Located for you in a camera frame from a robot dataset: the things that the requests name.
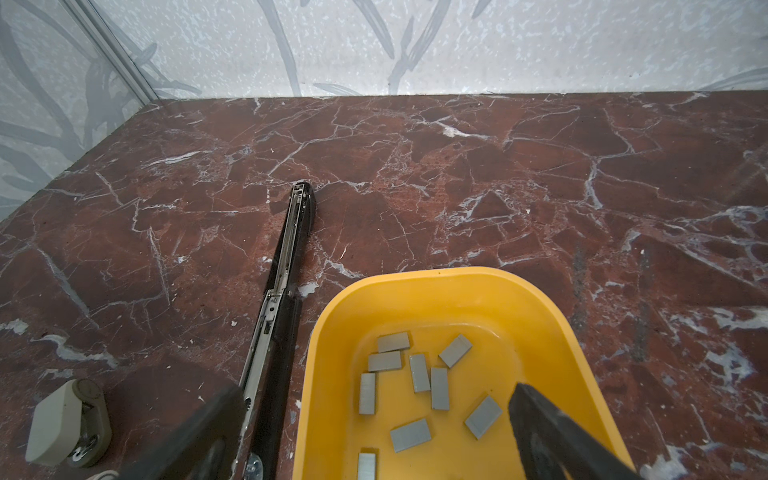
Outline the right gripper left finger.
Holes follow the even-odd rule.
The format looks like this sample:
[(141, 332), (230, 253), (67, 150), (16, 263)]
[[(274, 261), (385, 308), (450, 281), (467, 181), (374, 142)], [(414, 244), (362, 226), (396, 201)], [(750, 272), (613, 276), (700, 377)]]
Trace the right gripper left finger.
[(123, 468), (121, 479), (230, 479), (245, 417), (242, 390), (230, 385), (165, 440)]

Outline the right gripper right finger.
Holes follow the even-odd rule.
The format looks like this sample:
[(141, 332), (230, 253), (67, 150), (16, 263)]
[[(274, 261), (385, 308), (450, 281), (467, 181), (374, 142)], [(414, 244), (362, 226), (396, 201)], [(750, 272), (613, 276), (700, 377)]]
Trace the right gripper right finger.
[(527, 479), (639, 477), (531, 385), (516, 385), (508, 412)]

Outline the black stapler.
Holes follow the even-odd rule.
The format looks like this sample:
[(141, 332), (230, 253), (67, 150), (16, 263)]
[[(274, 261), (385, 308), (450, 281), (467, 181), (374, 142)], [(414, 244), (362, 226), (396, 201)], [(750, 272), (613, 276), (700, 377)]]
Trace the black stapler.
[(240, 380), (246, 414), (235, 479), (276, 474), (302, 308), (298, 277), (315, 210), (312, 186), (294, 184)]

